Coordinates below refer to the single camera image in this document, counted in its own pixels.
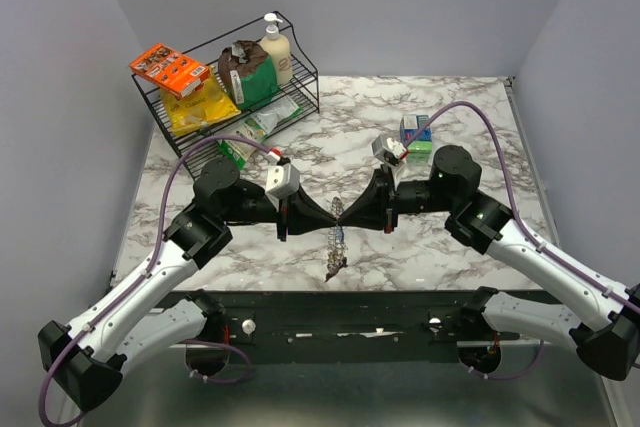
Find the metal disc with key rings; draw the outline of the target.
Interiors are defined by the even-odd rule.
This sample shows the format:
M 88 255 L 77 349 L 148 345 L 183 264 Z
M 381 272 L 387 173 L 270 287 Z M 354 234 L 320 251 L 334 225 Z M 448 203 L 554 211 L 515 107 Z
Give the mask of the metal disc with key rings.
M 338 219 L 344 212 L 344 204 L 340 197 L 335 196 L 332 199 L 330 213 Z M 340 225 L 331 227 L 327 234 L 327 268 L 325 281 L 328 282 L 334 278 L 341 270 L 347 267 L 348 260 L 346 256 L 345 240 L 340 242 L 337 237 Z

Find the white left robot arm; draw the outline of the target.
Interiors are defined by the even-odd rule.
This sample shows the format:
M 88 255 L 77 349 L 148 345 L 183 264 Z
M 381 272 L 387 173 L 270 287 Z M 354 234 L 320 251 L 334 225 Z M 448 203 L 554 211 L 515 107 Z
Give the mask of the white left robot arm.
M 304 191 L 287 160 L 269 167 L 265 186 L 242 179 L 229 158 L 211 160 L 193 192 L 189 205 L 161 228 L 150 256 L 117 287 L 83 314 L 39 331 L 46 382 L 56 382 L 81 412 L 103 404 L 136 361 L 174 342 L 209 342 L 220 334 L 222 319 L 209 301 L 188 298 L 154 320 L 147 314 L 231 242 L 233 225 L 273 223 L 285 240 L 337 223 Z

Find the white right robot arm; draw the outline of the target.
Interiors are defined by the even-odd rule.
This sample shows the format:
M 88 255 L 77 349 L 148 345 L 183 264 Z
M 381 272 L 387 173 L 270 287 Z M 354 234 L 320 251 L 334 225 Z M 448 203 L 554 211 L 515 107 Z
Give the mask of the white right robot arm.
M 639 356 L 639 289 L 594 271 L 520 224 L 513 209 L 480 191 L 481 173 L 471 154 L 453 145 L 436 151 L 426 180 L 396 182 L 382 166 L 338 223 L 390 233 L 401 215 L 447 213 L 445 229 L 456 241 L 512 267 L 558 302 L 481 288 L 459 317 L 467 336 L 523 334 L 566 346 L 597 374 L 625 380 Z

